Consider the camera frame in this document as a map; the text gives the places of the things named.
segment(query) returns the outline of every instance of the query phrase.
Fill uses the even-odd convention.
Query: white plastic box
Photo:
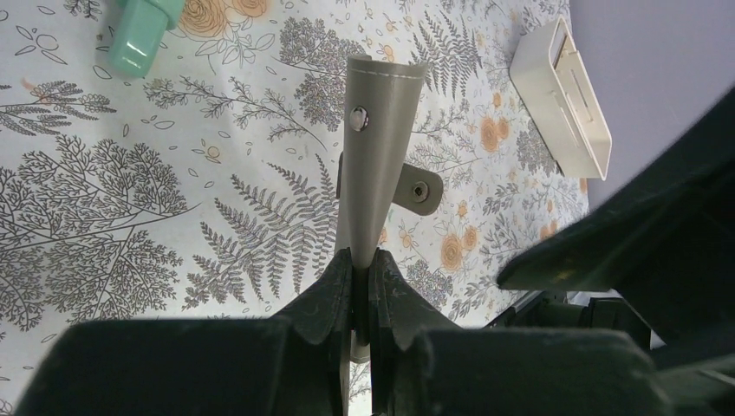
[[[564,176],[604,180],[613,140],[563,17],[521,37],[511,80]]]

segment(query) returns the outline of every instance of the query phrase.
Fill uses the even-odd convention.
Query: blurry black object
[[[731,91],[598,211],[501,272],[501,287],[554,291],[528,302],[541,315],[514,309],[490,328],[457,328],[377,250],[367,294],[374,412],[733,414],[733,115]],[[351,270],[341,250],[267,320],[75,326],[16,414],[344,415]],[[557,291],[612,288],[626,303],[605,303],[602,320],[554,306]],[[667,345],[649,352],[590,328],[637,328],[637,338],[640,322]]]

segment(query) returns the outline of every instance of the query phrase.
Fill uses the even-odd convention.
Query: teal object
[[[176,28],[185,0],[121,0],[120,26],[109,61],[120,72],[146,76],[166,30]]]

